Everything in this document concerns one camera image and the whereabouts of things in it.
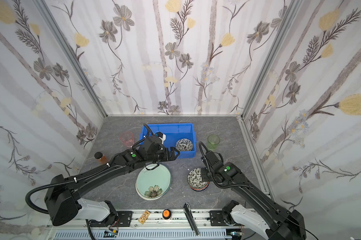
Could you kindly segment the black white patterned bowl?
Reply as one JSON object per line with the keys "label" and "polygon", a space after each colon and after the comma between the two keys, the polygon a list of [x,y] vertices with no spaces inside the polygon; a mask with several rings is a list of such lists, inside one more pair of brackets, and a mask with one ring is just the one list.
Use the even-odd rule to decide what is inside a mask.
{"label": "black white patterned bowl", "polygon": [[176,149],[180,152],[190,152],[193,150],[193,143],[189,139],[180,139],[176,142]]}

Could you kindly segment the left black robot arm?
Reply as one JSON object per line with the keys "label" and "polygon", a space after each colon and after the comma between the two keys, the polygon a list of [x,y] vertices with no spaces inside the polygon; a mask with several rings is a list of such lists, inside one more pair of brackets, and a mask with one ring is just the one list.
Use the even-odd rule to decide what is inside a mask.
{"label": "left black robot arm", "polygon": [[83,174],[68,178],[58,175],[49,185],[29,191],[25,202],[33,210],[49,215],[53,226],[76,219],[92,220],[102,227],[112,225],[118,219],[112,203],[90,201],[84,196],[108,181],[146,165],[176,160],[180,152],[174,147],[166,148],[162,144],[163,136],[156,134],[145,137],[130,149],[114,155],[108,163]]}

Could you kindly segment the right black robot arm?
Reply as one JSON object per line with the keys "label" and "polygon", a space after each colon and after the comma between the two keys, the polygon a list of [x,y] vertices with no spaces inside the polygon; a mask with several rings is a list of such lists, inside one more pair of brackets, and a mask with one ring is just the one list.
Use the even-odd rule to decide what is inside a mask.
{"label": "right black robot arm", "polygon": [[244,198],[255,213],[231,201],[223,212],[229,221],[248,227],[266,240],[305,240],[304,218],[297,210],[289,211],[256,187],[234,164],[223,162],[221,154],[202,152],[207,179],[220,189],[231,189]]}

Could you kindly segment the blue plastic bin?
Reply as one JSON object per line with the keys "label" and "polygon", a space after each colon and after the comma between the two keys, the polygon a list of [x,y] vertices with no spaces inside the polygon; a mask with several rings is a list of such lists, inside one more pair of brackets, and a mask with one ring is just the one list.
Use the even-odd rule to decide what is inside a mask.
{"label": "blue plastic bin", "polygon": [[155,134],[161,132],[166,135],[164,146],[167,148],[175,147],[181,139],[188,139],[192,142],[191,151],[180,151],[178,159],[192,159],[196,155],[196,132],[192,123],[178,124],[148,124],[149,128]]}

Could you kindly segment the pink glass cup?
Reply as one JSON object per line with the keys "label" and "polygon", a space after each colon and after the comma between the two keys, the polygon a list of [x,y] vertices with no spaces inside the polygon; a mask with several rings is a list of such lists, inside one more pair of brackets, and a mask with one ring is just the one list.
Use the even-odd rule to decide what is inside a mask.
{"label": "pink glass cup", "polygon": [[131,148],[135,144],[134,135],[132,132],[121,133],[119,139],[122,142],[122,144],[128,148]]}

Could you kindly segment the green glass cup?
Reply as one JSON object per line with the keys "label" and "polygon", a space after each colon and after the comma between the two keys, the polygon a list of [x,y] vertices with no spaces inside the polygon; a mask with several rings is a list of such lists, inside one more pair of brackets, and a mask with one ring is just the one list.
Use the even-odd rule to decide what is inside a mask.
{"label": "green glass cup", "polygon": [[220,137],[218,135],[212,134],[207,138],[207,148],[210,151],[215,151],[220,144]]}

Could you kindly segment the green floral plate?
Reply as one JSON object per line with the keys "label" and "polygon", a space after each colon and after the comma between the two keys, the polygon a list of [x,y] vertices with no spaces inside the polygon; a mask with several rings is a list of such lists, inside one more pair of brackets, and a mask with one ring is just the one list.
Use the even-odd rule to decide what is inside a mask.
{"label": "green floral plate", "polygon": [[147,201],[161,198],[171,187],[171,173],[169,169],[160,164],[151,164],[138,174],[135,189],[138,195]]}

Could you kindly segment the brown spice jar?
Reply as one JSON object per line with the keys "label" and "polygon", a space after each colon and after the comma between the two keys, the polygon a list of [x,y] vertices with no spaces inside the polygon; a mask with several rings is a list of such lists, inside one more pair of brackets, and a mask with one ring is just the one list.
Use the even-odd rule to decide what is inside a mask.
{"label": "brown spice jar", "polygon": [[109,160],[102,152],[96,152],[94,158],[98,160],[102,165],[109,163]]}

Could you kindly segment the orange round button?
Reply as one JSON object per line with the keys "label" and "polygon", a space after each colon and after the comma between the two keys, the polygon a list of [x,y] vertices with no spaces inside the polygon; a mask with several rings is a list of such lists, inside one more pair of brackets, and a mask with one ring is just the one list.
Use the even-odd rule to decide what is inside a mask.
{"label": "orange round button", "polygon": [[162,218],[165,219],[165,220],[169,220],[171,218],[171,216],[172,216],[172,212],[169,209],[165,209],[162,212]]}

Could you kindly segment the small wooden tag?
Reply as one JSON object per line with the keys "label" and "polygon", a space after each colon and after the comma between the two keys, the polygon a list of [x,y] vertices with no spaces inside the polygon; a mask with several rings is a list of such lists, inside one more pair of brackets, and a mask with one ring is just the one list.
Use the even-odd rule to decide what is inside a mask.
{"label": "small wooden tag", "polygon": [[151,212],[148,210],[145,210],[142,215],[140,216],[140,218],[138,219],[138,222],[140,224],[144,224],[146,222],[146,220],[148,219],[148,217],[150,216]]}

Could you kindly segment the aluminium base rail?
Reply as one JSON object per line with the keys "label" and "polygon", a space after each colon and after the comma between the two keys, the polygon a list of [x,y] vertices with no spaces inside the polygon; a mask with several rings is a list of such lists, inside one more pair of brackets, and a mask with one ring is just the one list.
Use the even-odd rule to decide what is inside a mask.
{"label": "aluminium base rail", "polygon": [[192,209],[192,216],[199,234],[196,235],[183,209],[172,209],[171,218],[165,220],[162,210],[150,210],[142,224],[139,218],[144,210],[123,210],[121,223],[114,227],[90,227],[84,220],[73,220],[60,227],[47,224],[43,240],[259,240],[260,236],[248,227],[235,225],[212,226],[210,209]]}

